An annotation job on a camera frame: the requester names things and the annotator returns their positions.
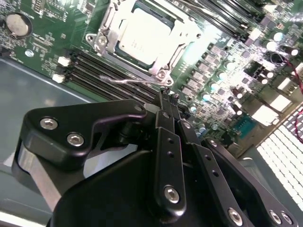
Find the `electrolytic capacitor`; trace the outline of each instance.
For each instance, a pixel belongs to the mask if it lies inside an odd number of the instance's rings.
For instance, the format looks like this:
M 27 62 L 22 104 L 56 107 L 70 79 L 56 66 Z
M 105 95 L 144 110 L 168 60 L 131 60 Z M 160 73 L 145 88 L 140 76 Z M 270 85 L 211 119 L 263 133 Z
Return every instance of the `electrolytic capacitor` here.
M 207 92 L 203 92 L 201 93 L 201 98 L 203 99 L 203 101 L 208 102 L 211 98 L 210 94 Z
M 209 83 L 209 87 L 212 91 L 217 91 L 220 88 L 220 86 L 214 81 Z
M 268 79 L 266 79 L 265 77 L 263 76 L 259 76 L 257 78 L 257 80 L 261 83 L 261 84 L 267 84 L 268 83 Z
M 276 42 L 280 42 L 283 40 L 284 34 L 282 32 L 274 32 L 271 34 L 271 38 Z
M 232 90 L 232 93 L 233 93 L 233 95 L 234 95 L 237 99 L 240 99 L 240 98 L 243 97 L 243 94 L 242 94 L 238 89 L 236 89 L 236 88 L 234 88 L 234 89 Z
M 197 111 L 197 107 L 194 103 L 191 103 L 188 107 L 189 107 L 189 110 L 191 112 L 196 112 Z
M 263 75 L 266 76 L 267 78 L 273 78 L 274 73 L 270 72 L 269 70 L 263 70 Z
M 236 64 L 235 64 L 234 62 L 232 62 L 232 61 L 226 61 L 226 62 L 224 63 L 224 67 L 225 67 L 227 70 L 232 71 L 232 70 L 234 70 L 234 69 L 236 68 Z
M 280 50 L 287 54 L 290 54 L 291 56 L 296 56 L 299 53 L 297 49 L 290 46 L 280 46 Z
M 198 130 L 198 129 L 196 129 L 196 130 L 195 130 L 195 133 L 196 133 L 196 136 L 197 136 L 198 138 L 200 138 L 200 137 L 201 137 L 201 133 L 199 132 L 199 130 Z
M 236 112 L 238 116 L 243 113 L 243 111 L 236 104 L 232 104 L 232 109 L 234 110 L 234 112 Z
M 216 131 L 216 130 L 218 130 L 218 128 L 219 128 L 219 126 L 218 126 L 217 124 L 213 124 L 213 125 L 212 125 L 212 130 L 215 130 L 215 131 Z
M 220 79 L 220 80 L 225 80 L 227 78 L 227 74 L 223 71 L 219 71 L 217 72 L 217 77 Z
M 268 49 L 269 51 L 276 51 L 278 48 L 278 44 L 274 41 L 265 41 L 263 43 L 263 47 Z
M 198 125 L 198 128 L 199 128 L 199 132 L 200 132 L 201 134 L 203 134 L 203 133 L 206 131 L 205 124 L 200 124 L 200 125 Z

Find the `electronic chip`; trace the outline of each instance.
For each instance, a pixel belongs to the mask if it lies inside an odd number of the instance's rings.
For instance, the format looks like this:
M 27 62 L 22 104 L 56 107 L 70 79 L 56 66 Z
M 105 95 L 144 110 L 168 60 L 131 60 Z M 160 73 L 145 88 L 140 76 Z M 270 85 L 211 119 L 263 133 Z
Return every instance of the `electronic chip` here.
M 187 87 L 183 87 L 181 91 L 182 91 L 183 94 L 185 94 L 187 96 L 189 96 L 193 93 L 193 91 L 191 89 L 187 88 Z
M 265 17 L 261 20 L 260 25 L 267 26 L 270 21 L 271 21 L 271 16 L 265 15 Z
M 243 84 L 247 84 L 249 82 L 249 80 L 247 79 L 247 78 L 244 78 L 243 80 L 242 80 L 242 83 Z
M 225 94 L 225 91 L 224 91 L 222 88 L 220 88 L 220 89 L 218 90 L 218 94 L 222 96 L 222 95 Z
M 271 20 L 271 21 L 269 22 L 269 24 L 267 25 L 267 27 L 268 27 L 269 29 L 272 30 L 272 29 L 274 29 L 274 28 L 276 27 L 276 23 L 275 23 L 274 21 Z
M 207 72 L 209 70 L 209 67 L 205 65 L 203 62 L 198 63 L 198 68 L 204 72 Z
M 261 43 L 262 43 L 261 39 L 256 39 L 256 41 L 254 42 L 254 45 L 261 46 Z
M 250 52 L 249 51 L 244 51 L 243 53 L 242 53 L 242 57 L 243 58 L 248 58 L 250 56 Z
M 283 10 L 283 7 L 282 7 L 282 6 L 277 6 L 277 7 L 276 7 L 276 11 L 277 11 L 277 12 L 281 13 L 282 10 Z
M 149 26 L 143 26 L 143 21 L 148 21 Z M 122 35 L 119 49 L 147 65 L 152 65 L 165 49 L 164 45 L 170 33 L 171 28 L 168 25 L 142 9 L 136 8 Z
M 203 81 L 203 82 L 208 80 L 208 78 L 205 75 L 203 75 L 199 72 L 196 72 L 196 71 L 193 73 L 193 78 L 195 78 L 197 80 L 200 80 L 200 81 Z

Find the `white connector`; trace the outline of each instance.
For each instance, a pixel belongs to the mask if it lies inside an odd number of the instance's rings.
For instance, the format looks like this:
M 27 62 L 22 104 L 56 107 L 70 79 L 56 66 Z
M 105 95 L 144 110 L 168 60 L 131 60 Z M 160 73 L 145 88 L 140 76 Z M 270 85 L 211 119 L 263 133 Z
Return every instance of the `white connector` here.
M 70 64 L 71 60 L 65 57 L 59 57 L 58 63 L 64 67 L 67 67 Z
M 61 84 L 64 81 L 65 76 L 55 73 L 55 74 L 53 74 L 52 79 L 53 79 L 53 81 L 57 82 L 58 84 Z

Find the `cable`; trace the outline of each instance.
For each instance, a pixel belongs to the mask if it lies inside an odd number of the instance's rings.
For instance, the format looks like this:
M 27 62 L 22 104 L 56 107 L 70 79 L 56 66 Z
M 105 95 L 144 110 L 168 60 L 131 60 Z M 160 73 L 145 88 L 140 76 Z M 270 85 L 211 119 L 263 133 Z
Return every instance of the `cable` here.
M 277 54 L 280 59 L 281 59 L 281 62 L 273 62 L 273 55 L 274 54 Z M 301 82 L 301 79 L 300 79 L 300 76 L 296 70 L 296 68 L 294 67 L 294 65 L 289 61 L 287 60 L 286 58 L 282 57 L 279 53 L 272 53 L 270 55 L 270 61 L 271 63 L 275 64 L 275 65 L 281 65 L 281 64 L 284 64 L 286 63 L 289 67 L 292 68 L 293 72 L 294 72 L 294 76 L 295 78 L 298 80 L 298 85 L 299 85 L 299 88 L 300 88 L 300 91 L 303 95 L 303 85 L 302 85 L 302 82 Z M 295 122 L 294 122 L 294 129 L 295 129 L 295 134 L 297 136 L 297 139 L 303 144 L 303 139 L 299 136 L 299 130 L 298 130 L 298 123 L 299 123 L 299 117 L 303 114 L 303 108 L 302 110 L 300 110 L 295 118 Z
M 299 85 L 300 91 L 303 95 L 303 85 L 302 85 L 302 82 L 300 80 L 300 76 L 299 76 L 297 70 L 295 69 L 294 65 L 292 63 L 290 63 L 289 61 L 287 61 L 286 64 L 293 69 L 294 75 L 295 75 L 296 79 L 298 80 L 298 85 Z M 303 139 L 299 136 L 299 130 L 298 130 L 299 117 L 302 114 L 303 114 L 303 108 L 301 111 L 299 111 L 299 113 L 297 114 L 297 116 L 295 118 L 294 128 L 295 128 L 295 133 L 296 133 L 297 139 L 303 144 Z

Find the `capacitor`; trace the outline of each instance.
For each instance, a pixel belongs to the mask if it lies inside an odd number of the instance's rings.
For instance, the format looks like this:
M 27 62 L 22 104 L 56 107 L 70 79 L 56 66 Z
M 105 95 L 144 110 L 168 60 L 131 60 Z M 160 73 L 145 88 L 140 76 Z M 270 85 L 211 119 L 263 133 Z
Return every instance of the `capacitor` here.
M 273 32 L 271 38 L 276 42 L 280 42 L 283 40 L 284 34 L 282 32 Z
M 209 87 L 212 91 L 217 91 L 220 89 L 220 86 L 214 81 L 209 83 Z
M 224 63 L 224 67 L 225 67 L 227 70 L 232 71 L 232 70 L 234 70 L 234 69 L 236 68 L 236 64 L 235 64 L 234 62 L 232 62 L 232 61 L 226 61 L 226 62 Z
M 280 46 L 280 50 L 287 54 L 290 54 L 291 56 L 296 56 L 299 53 L 297 49 L 290 46 Z
M 267 84 L 268 83 L 268 79 L 266 79 L 265 77 L 263 76 L 259 76 L 257 78 L 257 80 L 261 83 L 261 84 Z
M 234 88 L 234 89 L 232 90 L 232 93 L 233 93 L 233 95 L 234 95 L 237 99 L 240 99 L 240 98 L 243 97 L 243 94 L 242 94 L 238 89 L 236 89 L 236 88 Z
M 227 78 L 227 74 L 223 71 L 219 71 L 217 72 L 217 77 L 220 79 L 220 80 L 225 80 Z
M 203 92 L 203 93 L 201 93 L 201 98 L 203 101 L 208 102 L 210 100 L 211 96 L 209 93 Z
M 199 132 L 200 132 L 201 134 L 203 134 L 204 132 L 206 132 L 205 124 L 200 124 L 200 125 L 198 125 L 198 128 L 199 128 Z
M 265 41 L 263 47 L 269 51 L 275 51 L 278 48 L 278 44 L 274 41 Z
M 217 124 L 213 124 L 212 125 L 212 130 L 215 130 L 215 131 L 218 130 L 218 125 Z
M 263 70 L 263 75 L 269 79 L 274 77 L 274 73 L 270 72 L 269 70 Z
M 22 13 L 9 13 L 4 20 L 6 28 L 16 39 L 26 38 L 33 32 L 32 22 L 27 16 Z
M 196 136 L 197 136 L 198 138 L 200 138 L 200 137 L 201 137 L 201 133 L 199 132 L 199 130 L 198 130 L 198 129 L 196 129 L 196 130 L 195 130 L 195 133 L 196 133 Z
M 188 107 L 189 107 L 189 110 L 191 112 L 196 112 L 197 111 L 197 107 L 194 103 L 191 103 Z
M 243 111 L 236 104 L 232 104 L 232 109 L 234 110 L 234 112 L 236 112 L 238 116 L 243 113 Z

